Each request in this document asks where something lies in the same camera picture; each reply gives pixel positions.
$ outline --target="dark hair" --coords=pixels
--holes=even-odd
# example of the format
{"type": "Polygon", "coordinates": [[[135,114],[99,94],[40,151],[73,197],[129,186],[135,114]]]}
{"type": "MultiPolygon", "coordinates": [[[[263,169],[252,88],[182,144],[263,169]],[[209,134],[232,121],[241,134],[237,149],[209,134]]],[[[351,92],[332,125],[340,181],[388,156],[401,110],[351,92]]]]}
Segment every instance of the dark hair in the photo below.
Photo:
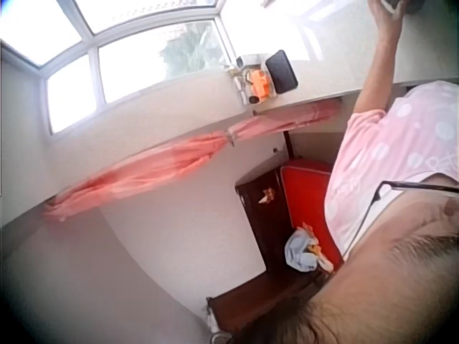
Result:
{"type": "Polygon", "coordinates": [[[236,333],[228,344],[325,343],[321,328],[330,329],[326,325],[318,327],[318,323],[322,322],[314,317],[315,308],[313,303],[301,296],[281,301],[270,312],[236,333]]]}

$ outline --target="curtain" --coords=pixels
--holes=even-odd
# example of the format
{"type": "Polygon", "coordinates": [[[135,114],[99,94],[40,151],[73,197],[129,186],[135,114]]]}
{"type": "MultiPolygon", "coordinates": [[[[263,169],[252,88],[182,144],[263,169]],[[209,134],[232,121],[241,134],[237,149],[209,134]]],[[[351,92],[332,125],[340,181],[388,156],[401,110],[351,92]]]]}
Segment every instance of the curtain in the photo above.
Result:
{"type": "Polygon", "coordinates": [[[116,199],[154,190],[203,166],[230,140],[236,142],[301,128],[330,118],[338,113],[339,108],[338,100],[323,100],[271,110],[243,120],[227,132],[219,131],[150,148],[59,193],[45,204],[44,213],[50,218],[65,219],[116,199]]]}
{"type": "Polygon", "coordinates": [[[270,110],[233,125],[228,131],[234,141],[247,140],[327,120],[335,115],[340,107],[339,100],[330,99],[270,110]]]}
{"type": "Polygon", "coordinates": [[[163,185],[204,165],[228,143],[223,131],[150,148],[69,188],[45,205],[46,216],[65,219],[81,211],[163,185]]]}

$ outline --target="black tablet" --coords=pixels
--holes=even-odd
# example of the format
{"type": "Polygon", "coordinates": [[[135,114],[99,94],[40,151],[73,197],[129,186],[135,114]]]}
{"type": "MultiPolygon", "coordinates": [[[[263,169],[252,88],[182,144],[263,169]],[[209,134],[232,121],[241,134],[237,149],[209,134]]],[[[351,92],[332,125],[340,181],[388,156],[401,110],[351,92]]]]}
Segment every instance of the black tablet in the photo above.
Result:
{"type": "Polygon", "coordinates": [[[266,67],[271,74],[275,91],[282,95],[298,87],[293,68],[288,61],[287,54],[279,50],[272,57],[266,60],[266,67]]]}

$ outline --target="polka dot shirt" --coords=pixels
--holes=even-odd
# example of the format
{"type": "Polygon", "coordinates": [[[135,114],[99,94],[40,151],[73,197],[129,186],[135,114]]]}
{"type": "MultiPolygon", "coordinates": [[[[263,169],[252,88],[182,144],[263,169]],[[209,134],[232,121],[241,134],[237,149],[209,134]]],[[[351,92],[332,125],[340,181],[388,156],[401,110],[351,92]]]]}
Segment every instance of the polka dot shirt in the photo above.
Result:
{"type": "Polygon", "coordinates": [[[351,116],[325,200],[326,221],[342,254],[382,181],[422,181],[436,173],[459,181],[458,116],[459,87],[448,82],[414,88],[388,113],[351,116]]]}

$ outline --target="glasses frame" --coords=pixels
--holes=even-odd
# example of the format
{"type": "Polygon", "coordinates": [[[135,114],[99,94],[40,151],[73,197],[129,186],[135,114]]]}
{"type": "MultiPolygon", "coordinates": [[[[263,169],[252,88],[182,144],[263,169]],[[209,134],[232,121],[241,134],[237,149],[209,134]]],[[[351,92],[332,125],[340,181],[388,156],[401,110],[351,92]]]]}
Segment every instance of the glasses frame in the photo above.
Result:
{"type": "Polygon", "coordinates": [[[382,187],[386,185],[390,186],[390,188],[395,191],[423,190],[423,191],[431,191],[435,193],[442,193],[442,194],[445,194],[451,197],[459,198],[459,188],[456,188],[453,186],[441,186],[441,185],[432,185],[432,184],[424,184],[424,183],[413,183],[409,181],[382,181],[378,185],[376,191],[374,192],[372,202],[366,209],[364,218],[361,220],[359,228],[357,229],[357,232],[352,238],[351,243],[349,244],[349,247],[344,252],[343,257],[345,257],[351,251],[352,245],[356,241],[362,227],[364,226],[365,220],[368,217],[370,210],[372,209],[373,205],[376,202],[382,199],[379,192],[381,191],[382,187]]]}

